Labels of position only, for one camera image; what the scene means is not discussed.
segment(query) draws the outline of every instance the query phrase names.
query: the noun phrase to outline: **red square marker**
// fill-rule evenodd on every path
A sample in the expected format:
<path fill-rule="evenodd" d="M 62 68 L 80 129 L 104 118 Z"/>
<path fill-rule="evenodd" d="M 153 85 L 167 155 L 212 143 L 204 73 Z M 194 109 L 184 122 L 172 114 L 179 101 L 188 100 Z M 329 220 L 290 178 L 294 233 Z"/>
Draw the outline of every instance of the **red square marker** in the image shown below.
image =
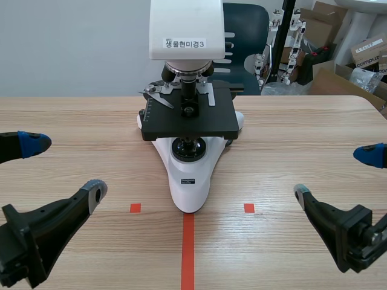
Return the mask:
<path fill-rule="evenodd" d="M 255 213 L 254 204 L 244 204 L 245 213 Z"/>
<path fill-rule="evenodd" d="M 131 204 L 131 213 L 141 213 L 141 204 Z"/>

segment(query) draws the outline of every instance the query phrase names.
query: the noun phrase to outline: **microscope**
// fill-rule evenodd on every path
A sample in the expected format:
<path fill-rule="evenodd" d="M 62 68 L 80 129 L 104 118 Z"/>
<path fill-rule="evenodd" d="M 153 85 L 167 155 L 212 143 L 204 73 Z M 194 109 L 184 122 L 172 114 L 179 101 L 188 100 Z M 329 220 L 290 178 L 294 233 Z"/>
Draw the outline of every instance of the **microscope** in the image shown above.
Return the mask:
<path fill-rule="evenodd" d="M 212 61 L 225 57 L 224 35 L 222 0 L 151 2 L 149 56 L 165 66 L 162 81 L 141 92 L 147 104 L 137 123 L 160 154 L 172 199 L 185 213 L 204 205 L 213 169 L 244 124 L 233 106 L 243 86 L 207 82 Z"/>

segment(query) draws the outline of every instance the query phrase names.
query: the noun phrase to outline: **wooden table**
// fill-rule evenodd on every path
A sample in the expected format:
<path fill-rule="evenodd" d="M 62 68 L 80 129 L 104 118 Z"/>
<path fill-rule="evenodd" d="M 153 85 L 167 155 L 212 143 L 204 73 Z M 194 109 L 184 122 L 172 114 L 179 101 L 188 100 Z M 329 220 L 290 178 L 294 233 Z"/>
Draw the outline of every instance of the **wooden table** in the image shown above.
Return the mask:
<path fill-rule="evenodd" d="M 140 97 L 0 98 L 0 132 L 53 140 L 42 155 L 0 166 L 0 205 L 29 211 L 92 178 L 109 186 L 38 289 L 181 289 L 183 214 L 137 128 L 144 106 Z M 304 183 L 321 201 L 345 210 L 362 204 L 380 219 L 387 171 L 352 153 L 387 142 L 386 120 L 360 97 L 238 97 L 235 107 L 246 126 L 195 214 L 195 289 L 386 289 L 387 255 L 360 274 L 342 274 L 293 195 Z M 141 213 L 129 212 L 132 203 Z M 244 203 L 255 204 L 255 214 L 244 213 Z"/>

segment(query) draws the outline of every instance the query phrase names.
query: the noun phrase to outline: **black stage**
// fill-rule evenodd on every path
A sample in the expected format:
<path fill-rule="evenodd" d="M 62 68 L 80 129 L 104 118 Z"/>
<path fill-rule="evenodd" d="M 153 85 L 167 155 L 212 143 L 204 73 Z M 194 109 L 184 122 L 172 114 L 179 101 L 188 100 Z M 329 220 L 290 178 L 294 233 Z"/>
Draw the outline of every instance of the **black stage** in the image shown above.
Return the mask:
<path fill-rule="evenodd" d="M 148 98 L 142 121 L 142 135 L 145 141 L 157 138 L 198 138 L 223 137 L 226 140 L 238 138 L 238 121 L 229 88 L 215 88 L 215 106 L 210 107 L 207 94 L 198 94 L 199 116 L 181 116 L 181 90 L 175 89 L 171 95 L 160 94 L 175 108 L 162 105 Z"/>

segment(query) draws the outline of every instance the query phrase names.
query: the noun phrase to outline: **plastic bag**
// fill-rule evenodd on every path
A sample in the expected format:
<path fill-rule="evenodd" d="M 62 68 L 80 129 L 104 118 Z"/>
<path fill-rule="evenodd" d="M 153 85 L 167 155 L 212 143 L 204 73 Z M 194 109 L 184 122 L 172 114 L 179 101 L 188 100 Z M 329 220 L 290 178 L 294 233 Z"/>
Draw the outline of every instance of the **plastic bag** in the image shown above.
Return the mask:
<path fill-rule="evenodd" d="M 307 95 L 312 82 L 306 86 L 302 86 L 298 83 L 291 83 L 286 85 L 285 83 L 267 83 L 262 90 L 261 95 Z"/>
<path fill-rule="evenodd" d="M 384 75 L 380 72 L 355 68 L 351 74 L 350 82 L 373 94 L 377 86 L 379 86 L 383 76 Z"/>

